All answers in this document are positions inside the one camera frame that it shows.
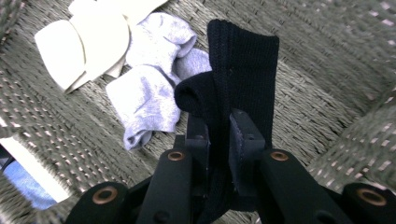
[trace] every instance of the sock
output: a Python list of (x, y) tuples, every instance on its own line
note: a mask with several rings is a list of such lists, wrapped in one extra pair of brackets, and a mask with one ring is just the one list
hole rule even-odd
[(180, 117), (173, 88), (156, 68), (139, 65), (106, 86), (125, 128), (126, 149), (145, 145), (152, 131), (172, 133)]
[(197, 74), (212, 71), (209, 63), (209, 55), (200, 49), (191, 49), (183, 58), (176, 58), (173, 72), (184, 80)]
[(84, 49), (69, 21), (55, 21), (35, 34), (44, 65), (62, 91), (84, 72)]
[(207, 28), (212, 72), (177, 85), (177, 105), (202, 117), (211, 141), (210, 189), (199, 223), (213, 222), (231, 206), (233, 184), (228, 166), (231, 108), (245, 110), (272, 147), (271, 132), (279, 40), (214, 20)]
[(257, 35), (219, 20), (210, 22), (207, 32), (209, 60), (221, 96), (230, 99), (231, 108), (247, 112), (266, 147), (272, 147), (279, 38)]
[(131, 30), (131, 45), (126, 62), (131, 66), (149, 64), (167, 75), (173, 84), (180, 79), (172, 74), (176, 57), (186, 56), (196, 41), (196, 33), (178, 17), (152, 13)]

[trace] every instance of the laundry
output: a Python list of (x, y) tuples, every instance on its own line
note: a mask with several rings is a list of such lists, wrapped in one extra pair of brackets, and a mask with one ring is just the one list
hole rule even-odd
[(119, 77), (130, 45), (130, 26), (166, 1), (73, 1), (70, 21), (56, 21), (35, 35), (44, 64), (61, 91), (74, 91), (103, 74)]
[(85, 71), (84, 48), (69, 21), (55, 21), (35, 35), (35, 42), (49, 74), (62, 91)]
[[(166, 13), (146, 14), (164, 2), (147, 1), (132, 15), (136, 8), (123, 7), (132, 1), (75, 0), (70, 21), (57, 21), (35, 36), (63, 92), (102, 74), (116, 78), (106, 91), (125, 128), (126, 149), (142, 147), (153, 131), (174, 132), (180, 116), (175, 86), (211, 70), (208, 54), (193, 49), (197, 37), (187, 22)], [(119, 77), (126, 63), (132, 69)]]
[(131, 28), (132, 41), (126, 62), (131, 67), (155, 66), (176, 85), (180, 78), (172, 73), (173, 63), (190, 52), (196, 38), (196, 33), (182, 19), (166, 13), (152, 13)]
[(70, 22), (81, 39), (86, 58), (85, 74), (72, 85), (70, 91), (97, 79), (113, 67), (130, 43), (128, 24), (116, 7), (93, 2), (85, 8), (87, 2), (89, 0), (76, 0), (70, 6), (75, 13)]
[[(192, 49), (185, 57), (176, 59), (174, 65), (172, 73), (181, 79), (211, 70), (207, 53), (199, 49)], [(157, 67), (135, 66), (110, 82), (106, 92), (125, 128), (123, 143), (126, 149), (141, 148), (153, 131), (175, 131), (180, 109), (175, 103), (171, 82)]]
[(232, 177), (228, 163), (229, 117), (232, 108), (249, 114), (272, 147), (275, 78), (279, 39), (214, 20), (207, 26), (211, 72), (180, 82), (177, 105), (203, 118), (211, 143), (210, 190), (199, 223), (211, 223), (231, 206)]

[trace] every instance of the blue object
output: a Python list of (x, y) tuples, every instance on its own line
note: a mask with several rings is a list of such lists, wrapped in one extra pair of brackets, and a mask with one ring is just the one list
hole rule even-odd
[(53, 198), (17, 162), (12, 162), (4, 171), (12, 184), (32, 202), (36, 209), (44, 210), (56, 204)]

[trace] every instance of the white fabric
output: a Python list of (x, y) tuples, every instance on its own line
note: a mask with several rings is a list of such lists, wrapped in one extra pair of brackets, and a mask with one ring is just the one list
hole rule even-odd
[(86, 58), (86, 74), (73, 84), (72, 90), (112, 68), (130, 42), (128, 24), (119, 11), (113, 10), (111, 5), (99, 3), (84, 10), (86, 4), (79, 3), (86, 1), (91, 0), (77, 0), (70, 7), (75, 13), (70, 22), (81, 38)]
[[(174, 76), (185, 79), (210, 70), (207, 53), (192, 49), (175, 61)], [(126, 149), (145, 145), (152, 131), (175, 130), (180, 111), (175, 103), (174, 89), (166, 77), (155, 67), (138, 65), (107, 85), (108, 97), (125, 127)]]
[(69, 21), (56, 21), (35, 34), (40, 55), (49, 74), (62, 91), (85, 70), (84, 49), (78, 33)]

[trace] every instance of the gray sock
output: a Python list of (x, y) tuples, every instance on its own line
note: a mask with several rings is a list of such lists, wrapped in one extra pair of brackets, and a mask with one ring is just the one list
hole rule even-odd
[(174, 100), (174, 90), (156, 68), (135, 66), (110, 82), (106, 91), (125, 127), (126, 149), (145, 145), (152, 131), (175, 131), (180, 110)]
[(197, 74), (212, 71), (209, 63), (209, 55), (200, 49), (192, 49), (183, 58), (175, 59), (173, 64), (173, 72), (181, 80)]
[(195, 41), (196, 33), (181, 18), (152, 13), (131, 28), (126, 62), (131, 67), (141, 64), (154, 66), (177, 84), (179, 78), (172, 76), (174, 60), (186, 56)]

